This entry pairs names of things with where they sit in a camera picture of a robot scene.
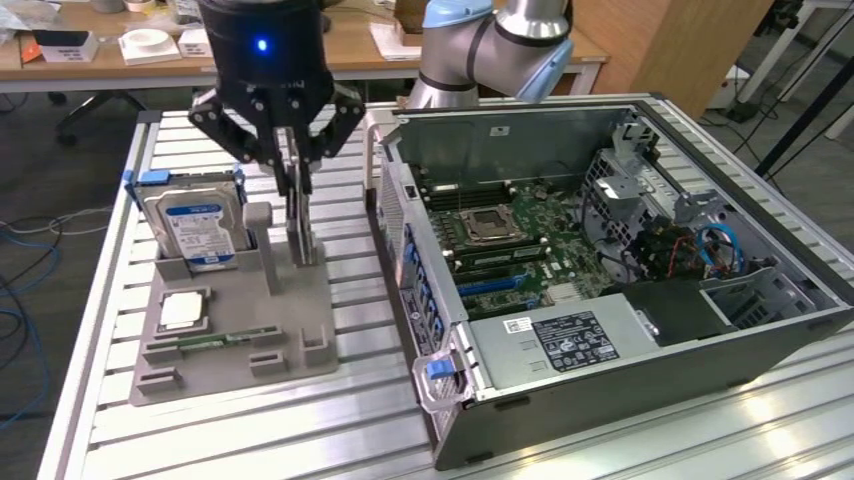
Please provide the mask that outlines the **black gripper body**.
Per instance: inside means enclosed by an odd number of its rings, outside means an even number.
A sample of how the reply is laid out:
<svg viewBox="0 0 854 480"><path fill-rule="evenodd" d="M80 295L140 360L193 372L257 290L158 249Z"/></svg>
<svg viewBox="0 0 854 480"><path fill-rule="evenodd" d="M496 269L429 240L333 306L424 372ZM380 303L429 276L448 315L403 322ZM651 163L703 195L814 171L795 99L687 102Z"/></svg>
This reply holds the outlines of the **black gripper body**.
<svg viewBox="0 0 854 480"><path fill-rule="evenodd" d="M331 98L321 13L315 1L201 1L216 87L263 89L276 129L297 135Z"/></svg>

